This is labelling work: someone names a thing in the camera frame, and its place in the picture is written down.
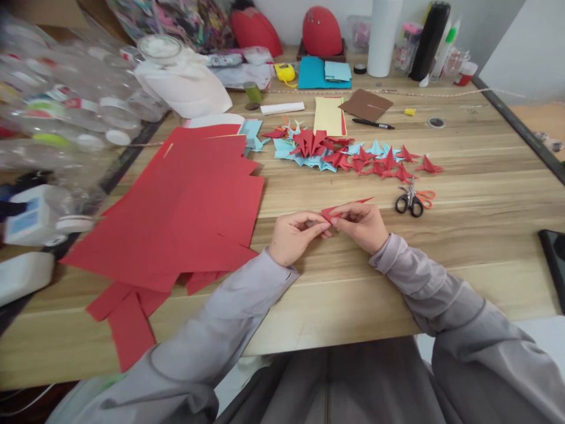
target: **brown envelope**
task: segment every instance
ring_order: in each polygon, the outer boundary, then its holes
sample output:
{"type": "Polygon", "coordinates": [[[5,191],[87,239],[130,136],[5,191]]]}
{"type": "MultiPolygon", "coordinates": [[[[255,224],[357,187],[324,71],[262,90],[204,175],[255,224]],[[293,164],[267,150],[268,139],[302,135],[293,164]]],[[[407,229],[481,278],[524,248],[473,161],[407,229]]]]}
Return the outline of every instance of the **brown envelope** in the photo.
{"type": "Polygon", "coordinates": [[[338,107],[358,118],[375,122],[392,105],[390,100],[365,90],[357,90],[348,101],[338,107]]]}

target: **phone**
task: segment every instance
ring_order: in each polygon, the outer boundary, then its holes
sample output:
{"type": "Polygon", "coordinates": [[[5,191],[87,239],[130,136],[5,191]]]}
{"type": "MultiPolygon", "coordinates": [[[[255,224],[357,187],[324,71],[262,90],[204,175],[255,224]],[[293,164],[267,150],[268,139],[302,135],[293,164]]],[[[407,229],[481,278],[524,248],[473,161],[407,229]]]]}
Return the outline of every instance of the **phone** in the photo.
{"type": "Polygon", "coordinates": [[[555,284],[561,312],[565,313],[565,234],[542,230],[538,235],[555,284]]]}

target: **red egg-shaped object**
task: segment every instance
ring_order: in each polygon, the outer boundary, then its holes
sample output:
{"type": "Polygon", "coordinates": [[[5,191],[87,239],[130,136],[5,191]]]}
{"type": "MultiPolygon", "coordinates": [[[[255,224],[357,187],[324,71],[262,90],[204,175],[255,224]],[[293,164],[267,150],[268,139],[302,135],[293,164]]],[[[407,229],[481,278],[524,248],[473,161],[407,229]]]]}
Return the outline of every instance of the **red egg-shaped object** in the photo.
{"type": "Polygon", "coordinates": [[[314,6],[306,12],[302,38],[306,51],[312,56],[335,56],[343,50],[337,19],[322,6],[314,6]]]}
{"type": "Polygon", "coordinates": [[[231,27],[241,48],[261,46],[267,47],[273,57],[283,54],[281,41],[271,22],[254,7],[234,10],[231,27]]]}

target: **finger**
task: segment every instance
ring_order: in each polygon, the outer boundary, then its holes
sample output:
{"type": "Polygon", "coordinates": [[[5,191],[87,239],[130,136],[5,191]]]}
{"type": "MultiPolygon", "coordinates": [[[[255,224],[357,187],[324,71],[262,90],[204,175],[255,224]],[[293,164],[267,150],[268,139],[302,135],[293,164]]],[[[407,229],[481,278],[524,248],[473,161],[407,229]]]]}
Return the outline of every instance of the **finger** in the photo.
{"type": "Polygon", "coordinates": [[[286,215],[285,218],[288,219],[290,223],[294,225],[305,223],[307,221],[315,221],[317,223],[326,223],[327,220],[320,214],[312,211],[296,212],[294,214],[286,215]]]}
{"type": "Polygon", "coordinates": [[[334,210],[330,212],[330,215],[336,216],[339,215],[340,213],[360,214],[363,211],[367,210],[367,207],[368,205],[359,202],[346,203],[345,205],[336,207],[334,210]]]}
{"type": "Polygon", "coordinates": [[[353,229],[357,225],[341,218],[332,218],[331,224],[339,231],[343,231],[346,234],[351,234],[353,232],[353,229]]]}
{"type": "Polygon", "coordinates": [[[325,223],[316,224],[314,227],[310,227],[308,230],[304,230],[302,234],[303,237],[308,240],[308,242],[311,242],[330,227],[331,224],[326,221],[325,223]]]}

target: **tape roll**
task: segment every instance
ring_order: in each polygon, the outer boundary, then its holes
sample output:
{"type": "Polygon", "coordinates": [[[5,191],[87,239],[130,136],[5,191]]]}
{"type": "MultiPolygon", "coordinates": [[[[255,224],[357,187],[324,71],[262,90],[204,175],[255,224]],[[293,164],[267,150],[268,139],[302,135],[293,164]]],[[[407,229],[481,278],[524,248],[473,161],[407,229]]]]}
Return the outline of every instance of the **tape roll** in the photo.
{"type": "Polygon", "coordinates": [[[365,74],[367,73],[367,67],[363,64],[355,64],[355,66],[353,66],[353,72],[356,74],[365,74]]]}

